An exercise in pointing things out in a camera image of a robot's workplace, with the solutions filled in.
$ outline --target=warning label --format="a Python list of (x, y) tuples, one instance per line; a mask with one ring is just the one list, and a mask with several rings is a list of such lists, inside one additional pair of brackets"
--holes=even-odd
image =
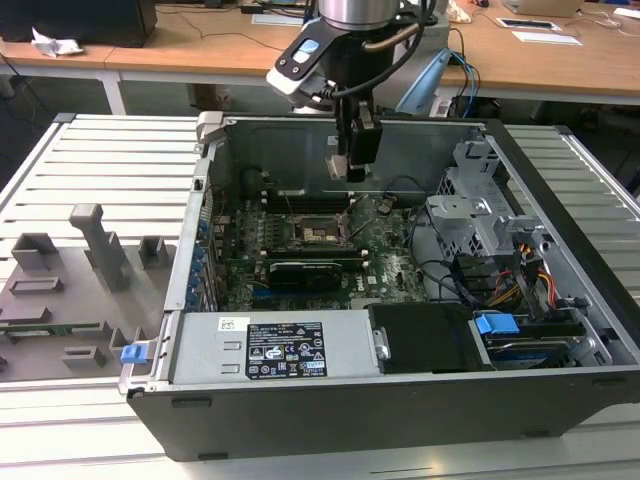
[(326, 377), (322, 323), (247, 325), (247, 368), (251, 380)]

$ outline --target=paper sheet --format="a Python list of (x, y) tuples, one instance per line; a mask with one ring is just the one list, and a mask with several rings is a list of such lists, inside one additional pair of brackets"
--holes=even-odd
[(557, 35), (555, 33), (535, 33), (535, 32), (511, 32), (521, 42), (534, 43), (554, 43), (557, 45), (580, 45), (578, 40), (568, 35)]
[(56, 40), (38, 33), (35, 28), (32, 28), (31, 31), (33, 32), (31, 45), (49, 57), (56, 58), (58, 55), (75, 55), (84, 52), (75, 40)]
[(622, 17), (637, 18), (638, 20), (640, 20), (640, 10), (631, 10), (630, 8), (616, 8), (613, 14), (620, 15)]

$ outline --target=wooden desk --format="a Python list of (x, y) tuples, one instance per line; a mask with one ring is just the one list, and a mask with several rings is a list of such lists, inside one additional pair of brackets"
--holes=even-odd
[(173, 7), (158, 6), (156, 31), (145, 47), (115, 48), (106, 59), (107, 68), (264, 77), (281, 50), (300, 33), (299, 27), (253, 25), (251, 15), (243, 15), (239, 10), (226, 13), (176, 10), (181, 13), (171, 14), (175, 11)]
[[(465, 8), (468, 12), (481, 12), (494, 19), (515, 17), (501, 2), (495, 0), (488, 9), (474, 10), (467, 5)], [(583, 9), (613, 13), (614, 7), (584, 4)], [(476, 15), (471, 24), (455, 25), (464, 36), (469, 63), (477, 67), (482, 76), (481, 96), (640, 103), (640, 37), (625, 36), (618, 30), (589, 21), (564, 26), (578, 17), (518, 18), (554, 22), (563, 29), (557, 33), (577, 36), (583, 46), (524, 43), (513, 35), (514, 29), (500, 28), (481, 15)], [(583, 18), (605, 20), (595, 15), (584, 15)], [(615, 20), (623, 22), (623, 31), (640, 35), (640, 21), (619, 17)], [(451, 32), (449, 46), (461, 51), (456, 32)], [(440, 90), (451, 94), (455, 89), (447, 87), (459, 86), (463, 82), (462, 69), (449, 67)]]
[[(475, 8), (466, 2), (460, 5), (468, 11)], [(585, 4), (584, 8), (613, 11), (613, 7), (599, 4)], [(299, 32), (297, 27), (253, 25), (251, 16), (238, 10), (193, 13), (184, 7), (176, 9), (158, 7), (156, 31), (143, 49), (88, 46), (84, 55), (51, 59), (29, 44), (9, 43), (7, 56), (25, 75), (98, 79), (112, 112), (125, 114), (119, 88), (122, 80), (266, 85), (265, 75), (279, 55), (277, 49), (286, 48)], [(499, 0), (479, 12), (491, 18), (514, 16)], [(575, 19), (548, 20), (563, 26)], [(622, 22), (624, 31), (640, 35), (640, 21)], [(512, 29), (500, 28), (479, 15), (471, 24), (455, 26), (464, 35), (469, 62), (482, 75), (481, 96), (640, 105), (640, 37), (581, 21), (563, 28), (578, 35), (583, 46), (545, 45), (523, 43)], [(451, 35), (450, 46), (460, 50), (457, 34)], [(3, 73), (11, 71), (0, 63)], [(440, 100), (455, 96), (463, 82), (460, 67), (449, 67), (439, 89)]]

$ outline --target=table leg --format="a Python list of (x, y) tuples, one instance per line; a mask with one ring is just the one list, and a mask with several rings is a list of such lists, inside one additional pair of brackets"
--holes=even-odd
[(127, 110), (120, 92), (120, 74), (115, 71), (105, 70), (100, 73), (99, 77), (107, 94), (111, 113), (113, 115), (126, 115)]

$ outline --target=motherboard chip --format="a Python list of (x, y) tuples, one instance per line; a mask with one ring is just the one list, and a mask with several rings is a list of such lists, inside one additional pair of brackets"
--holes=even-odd
[(296, 237), (303, 243), (337, 245), (349, 237), (348, 218), (302, 217), (296, 228)]

